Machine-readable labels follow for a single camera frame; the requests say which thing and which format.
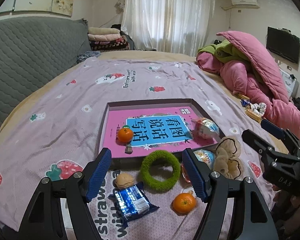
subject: fuzzy green ring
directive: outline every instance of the fuzzy green ring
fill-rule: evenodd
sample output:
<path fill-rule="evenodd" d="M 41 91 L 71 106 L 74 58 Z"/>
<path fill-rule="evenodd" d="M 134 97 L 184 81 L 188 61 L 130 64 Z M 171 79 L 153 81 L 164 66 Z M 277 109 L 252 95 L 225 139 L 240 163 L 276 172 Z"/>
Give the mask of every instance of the fuzzy green ring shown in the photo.
<path fill-rule="evenodd" d="M 172 176 L 165 181 L 159 181 L 153 178 L 149 173 L 149 167 L 157 159 L 166 160 L 173 168 Z M 180 176 L 181 168 L 178 159 L 170 152 L 164 150 L 157 150 L 150 153 L 142 161 L 140 173 L 143 181 L 148 184 L 151 188 L 165 192 L 173 188 L 175 183 L 178 181 Z"/>

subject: television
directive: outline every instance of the television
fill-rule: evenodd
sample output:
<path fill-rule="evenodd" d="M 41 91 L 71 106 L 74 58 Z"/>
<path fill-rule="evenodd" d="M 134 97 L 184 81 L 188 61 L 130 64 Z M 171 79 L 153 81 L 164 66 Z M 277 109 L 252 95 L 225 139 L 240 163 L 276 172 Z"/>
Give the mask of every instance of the television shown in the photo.
<path fill-rule="evenodd" d="M 288 31 L 268 27 L 266 48 L 292 63 L 299 63 L 300 38 Z"/>

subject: curtain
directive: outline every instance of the curtain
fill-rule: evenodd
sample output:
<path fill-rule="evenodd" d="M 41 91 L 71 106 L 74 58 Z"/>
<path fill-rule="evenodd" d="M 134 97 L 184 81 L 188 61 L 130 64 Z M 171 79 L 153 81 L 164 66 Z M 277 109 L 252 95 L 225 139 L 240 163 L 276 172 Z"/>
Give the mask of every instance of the curtain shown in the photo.
<path fill-rule="evenodd" d="M 122 30 L 137 49 L 195 56 L 205 43 L 215 0 L 125 0 Z"/>

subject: blue gripper pad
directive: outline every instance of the blue gripper pad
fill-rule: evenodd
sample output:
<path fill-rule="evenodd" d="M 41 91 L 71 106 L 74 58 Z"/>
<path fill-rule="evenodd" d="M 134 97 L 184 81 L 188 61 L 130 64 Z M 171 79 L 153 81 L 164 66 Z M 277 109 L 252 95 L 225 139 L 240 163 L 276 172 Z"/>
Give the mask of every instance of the blue gripper pad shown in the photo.
<path fill-rule="evenodd" d="M 107 171 L 110 167 L 111 158 L 111 151 L 107 149 L 104 155 L 102 156 L 98 166 L 94 170 L 92 176 L 89 178 L 88 190 L 85 196 L 87 203 L 89 203 L 93 198 L 95 198 L 98 195 L 103 179 L 105 178 Z"/>
<path fill-rule="evenodd" d="M 190 155 L 188 154 L 187 150 L 183 150 L 182 152 L 182 163 L 183 166 L 186 168 L 187 174 L 190 178 L 195 194 L 197 195 L 198 198 L 200 198 L 204 202 L 208 198 L 205 182 L 200 176 L 197 168 L 194 166 L 194 163 Z"/>
<path fill-rule="evenodd" d="M 278 140 L 284 140 L 285 135 L 283 129 L 279 128 L 278 126 L 274 125 L 266 119 L 263 119 L 260 125 L 263 130 L 266 130 L 268 133 L 271 133 Z"/>

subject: quilted sofa cover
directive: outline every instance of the quilted sofa cover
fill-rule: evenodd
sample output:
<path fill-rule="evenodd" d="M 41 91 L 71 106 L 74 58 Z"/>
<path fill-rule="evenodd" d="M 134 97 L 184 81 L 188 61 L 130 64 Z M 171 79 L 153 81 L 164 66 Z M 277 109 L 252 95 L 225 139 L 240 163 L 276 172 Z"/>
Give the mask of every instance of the quilted sofa cover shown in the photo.
<path fill-rule="evenodd" d="M 14 107 L 90 49 L 88 23 L 56 17 L 0 20 L 0 126 Z"/>

